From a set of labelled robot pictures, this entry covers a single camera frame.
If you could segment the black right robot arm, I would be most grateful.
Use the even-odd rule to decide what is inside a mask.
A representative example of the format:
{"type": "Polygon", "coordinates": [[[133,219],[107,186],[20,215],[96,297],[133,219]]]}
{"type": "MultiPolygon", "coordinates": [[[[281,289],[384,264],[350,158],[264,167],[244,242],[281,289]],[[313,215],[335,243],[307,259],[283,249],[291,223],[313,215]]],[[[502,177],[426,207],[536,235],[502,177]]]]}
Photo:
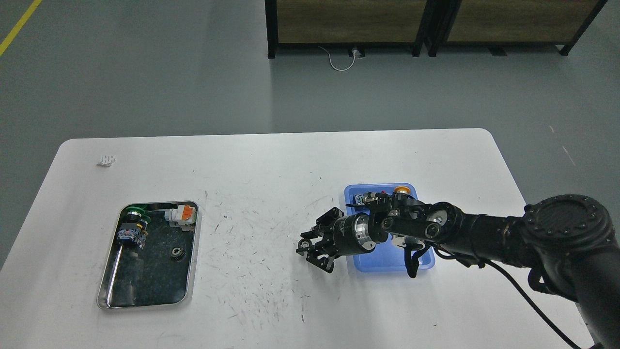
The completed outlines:
{"type": "Polygon", "coordinates": [[[521,217],[498,217],[467,214],[447,202],[426,204],[398,186],[391,193],[360,194],[350,207],[359,208],[359,213],[346,216],[333,207],[321,215],[301,234],[297,254],[332,272],[337,258],[369,254],[392,236],[404,251],[410,278],[417,276],[419,258],[429,249],[465,267],[490,266],[575,348],[502,265],[528,268],[533,291],[579,305],[596,348],[619,347],[619,243],[609,212],[595,199],[553,196],[526,205],[521,217]]]}

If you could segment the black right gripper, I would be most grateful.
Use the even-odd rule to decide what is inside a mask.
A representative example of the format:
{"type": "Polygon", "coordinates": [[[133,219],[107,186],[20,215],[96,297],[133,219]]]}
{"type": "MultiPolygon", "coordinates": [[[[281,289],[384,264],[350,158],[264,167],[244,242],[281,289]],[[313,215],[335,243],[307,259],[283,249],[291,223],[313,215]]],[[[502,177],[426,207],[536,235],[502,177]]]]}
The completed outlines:
{"type": "Polygon", "coordinates": [[[308,252],[302,255],[308,263],[332,273],[337,257],[374,251],[380,241],[371,235],[369,215],[344,216],[338,207],[330,208],[316,219],[316,225],[310,231],[300,234],[300,241],[321,239],[321,242],[312,243],[308,252]]]}

